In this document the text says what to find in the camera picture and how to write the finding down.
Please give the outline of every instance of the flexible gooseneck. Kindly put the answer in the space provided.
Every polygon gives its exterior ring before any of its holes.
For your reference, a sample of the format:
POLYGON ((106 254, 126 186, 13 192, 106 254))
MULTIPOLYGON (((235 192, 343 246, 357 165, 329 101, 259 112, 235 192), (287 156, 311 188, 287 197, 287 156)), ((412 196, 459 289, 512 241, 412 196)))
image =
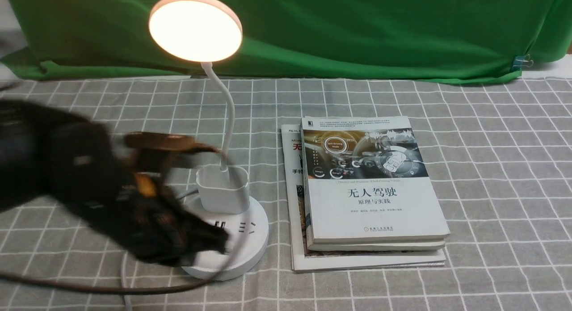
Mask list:
MULTIPOLYGON (((233 101, 231 93, 228 91, 227 87, 213 71, 213 64, 211 62, 204 62, 201 63, 201 66, 202 69, 204 69, 206 76, 219 86, 220 92, 222 92, 222 94, 227 98, 228 119, 227 126, 225 127, 223 148, 221 149, 223 155, 227 156, 228 149, 231 145, 232 132, 235 129, 235 102, 233 101)), ((227 165, 224 163, 224 160, 221 160, 220 167, 222 171, 227 171, 228 169, 227 165)))

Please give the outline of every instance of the gray plaid tablecloth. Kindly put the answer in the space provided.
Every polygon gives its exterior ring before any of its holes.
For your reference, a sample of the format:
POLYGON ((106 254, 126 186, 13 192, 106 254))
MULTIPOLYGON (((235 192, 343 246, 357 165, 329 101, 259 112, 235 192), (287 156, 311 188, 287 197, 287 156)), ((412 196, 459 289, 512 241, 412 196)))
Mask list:
MULTIPOLYGON (((133 297, 162 311, 572 310, 572 83, 517 80, 459 87, 412 81, 230 80, 231 156, 251 174, 270 240, 248 274, 206 289, 133 297), (449 222, 438 269, 295 274, 279 128, 309 116, 409 116, 449 222)), ((70 109, 133 130, 192 134, 221 146, 225 102, 210 81, 27 82, 4 98, 70 109)), ((194 181, 176 170, 177 191, 194 181)), ((119 285, 123 251, 41 198, 0 214, 0 268, 89 285, 119 285)), ((134 286, 192 281, 130 261, 134 286)), ((0 283, 4 310, 121 310, 120 297, 0 283)))

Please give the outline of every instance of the publisher logo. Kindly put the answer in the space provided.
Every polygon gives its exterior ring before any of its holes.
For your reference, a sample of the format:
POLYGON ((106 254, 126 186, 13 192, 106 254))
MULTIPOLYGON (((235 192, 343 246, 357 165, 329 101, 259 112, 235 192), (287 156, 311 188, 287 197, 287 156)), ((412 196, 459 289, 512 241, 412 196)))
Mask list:
POLYGON ((393 231, 393 226, 364 227, 363 231, 393 231))

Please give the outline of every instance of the white power socket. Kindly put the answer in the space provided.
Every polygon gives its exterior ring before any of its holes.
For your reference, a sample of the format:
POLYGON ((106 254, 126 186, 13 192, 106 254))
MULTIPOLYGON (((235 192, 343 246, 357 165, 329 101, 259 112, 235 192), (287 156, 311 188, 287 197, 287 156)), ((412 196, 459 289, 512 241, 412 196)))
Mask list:
POLYGON ((230 235, 226 254, 206 251, 197 255, 192 267, 183 268, 191 276, 205 279, 216 273, 226 262, 235 247, 239 236, 247 236, 245 247, 235 262, 225 269, 217 280, 226 281, 239 277, 253 268, 264 255, 268 246, 268 217, 266 211, 256 199, 250 197, 250 207, 241 214, 218 214, 203 209, 200 197, 195 197, 188 206, 189 210, 202 220, 224 228, 230 235))

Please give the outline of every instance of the white lamp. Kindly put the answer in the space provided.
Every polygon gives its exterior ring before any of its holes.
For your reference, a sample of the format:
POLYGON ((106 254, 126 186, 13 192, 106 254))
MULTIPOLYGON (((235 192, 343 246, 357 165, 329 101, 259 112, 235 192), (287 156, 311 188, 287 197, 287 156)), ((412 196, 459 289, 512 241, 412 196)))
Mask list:
MULTIPOLYGON (((243 38, 239 18, 218 0, 161 0, 151 10, 149 32, 166 52, 183 60, 200 62, 206 75, 227 98, 228 120, 222 148, 226 155, 235 125, 235 105, 227 87, 214 73, 212 62, 226 59, 239 49, 243 38)), ((262 205, 250 197, 248 180, 245 169, 226 167, 222 162, 221 166, 204 166, 196 173, 198 197, 192 200, 189 209, 204 221, 229 232, 229 251, 240 235, 248 234, 245 248, 219 280, 230 280, 249 271, 262 258, 268 244, 268 217, 262 205), (231 185, 229 174, 241 178, 241 187, 231 185), (249 199, 246 211, 241 207, 241 197, 249 199), (250 225, 244 222, 245 214, 250 214, 250 225)), ((218 252, 201 252, 195 266, 184 270, 194 277, 206 278, 217 272, 226 259, 226 255, 218 252)))

